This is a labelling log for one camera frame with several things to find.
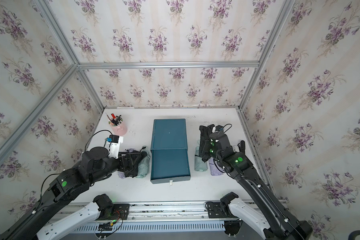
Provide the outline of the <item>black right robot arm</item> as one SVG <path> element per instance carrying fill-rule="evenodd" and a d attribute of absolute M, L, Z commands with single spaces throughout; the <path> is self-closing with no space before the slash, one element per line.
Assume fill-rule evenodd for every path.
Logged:
<path fill-rule="evenodd" d="M 246 143 L 240 141 L 236 151 L 223 126 L 200 126 L 199 156 L 204 162 L 213 159 L 230 178 L 250 195 L 258 210 L 247 206 L 233 192 L 221 198 L 221 210 L 239 218 L 264 240 L 307 240 L 313 229 L 307 221 L 300 221 L 261 179 L 253 163 L 246 156 Z"/>

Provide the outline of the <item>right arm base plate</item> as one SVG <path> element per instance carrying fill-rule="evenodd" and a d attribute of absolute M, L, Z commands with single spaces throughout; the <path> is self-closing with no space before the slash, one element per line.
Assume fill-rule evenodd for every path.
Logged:
<path fill-rule="evenodd" d="M 206 202 L 205 208 L 208 212 L 209 219 L 235 218 L 236 216 L 234 216 L 229 209 L 229 204 L 238 197 L 237 194 L 230 192 L 223 196 L 219 202 Z"/>

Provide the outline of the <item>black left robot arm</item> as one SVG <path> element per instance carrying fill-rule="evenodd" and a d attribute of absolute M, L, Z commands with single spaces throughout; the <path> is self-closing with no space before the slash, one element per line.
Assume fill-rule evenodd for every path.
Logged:
<path fill-rule="evenodd" d="M 79 195 L 88 191 L 96 182 L 106 180 L 116 171 L 127 177 L 136 177 L 139 163 L 146 152 L 119 152 L 116 144 L 121 137 L 111 134 L 106 147 L 85 150 L 82 158 L 72 168 L 57 175 L 35 206 L 30 208 L 14 225 L 0 234 L 0 240 L 36 240 L 37 233 L 61 209 Z"/>

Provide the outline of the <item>teal drawer cabinet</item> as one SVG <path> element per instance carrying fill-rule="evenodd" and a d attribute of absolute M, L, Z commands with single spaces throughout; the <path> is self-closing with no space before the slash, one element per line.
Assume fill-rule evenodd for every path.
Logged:
<path fill-rule="evenodd" d="M 155 119 L 151 141 L 151 183 L 191 179 L 185 119 Z"/>

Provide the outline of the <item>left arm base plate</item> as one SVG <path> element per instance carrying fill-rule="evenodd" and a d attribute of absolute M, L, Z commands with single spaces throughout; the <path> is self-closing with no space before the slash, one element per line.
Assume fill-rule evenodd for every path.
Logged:
<path fill-rule="evenodd" d="M 130 210 L 130 204 L 115 204 L 106 194 L 98 195 L 93 203 L 97 204 L 100 212 L 96 221 L 126 220 Z"/>

